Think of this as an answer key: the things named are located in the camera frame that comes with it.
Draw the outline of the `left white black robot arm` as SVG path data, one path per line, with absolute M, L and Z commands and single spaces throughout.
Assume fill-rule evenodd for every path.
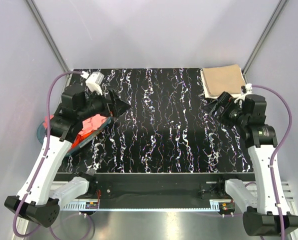
M 52 190 L 53 180 L 60 165 L 74 144 L 83 122 L 100 115 L 118 118 L 130 109 L 113 90 L 106 98 L 101 89 L 104 75 L 99 72 L 79 73 L 91 94 L 80 84 L 67 86 L 53 117 L 46 120 L 46 136 L 41 151 L 27 180 L 16 195 L 7 196 L 4 206 L 14 213 L 14 220 L 22 218 L 45 228 L 57 219 L 60 209 L 75 198 L 92 198 L 97 193 L 96 178 L 79 173 L 65 185 Z

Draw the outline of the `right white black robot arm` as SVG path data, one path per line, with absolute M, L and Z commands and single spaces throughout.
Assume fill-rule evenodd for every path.
M 277 158 L 291 130 L 292 115 L 288 115 L 286 132 L 278 141 L 274 127 L 266 124 L 266 99 L 254 94 L 253 88 L 251 83 L 242 86 L 238 97 L 224 91 L 213 102 L 209 114 L 239 131 L 253 165 L 257 195 L 252 195 L 246 184 L 237 178 L 218 183 L 216 192 L 224 199 L 230 196 L 242 211 L 247 235 L 283 240 L 298 229 L 298 216 L 291 213 L 285 198 Z

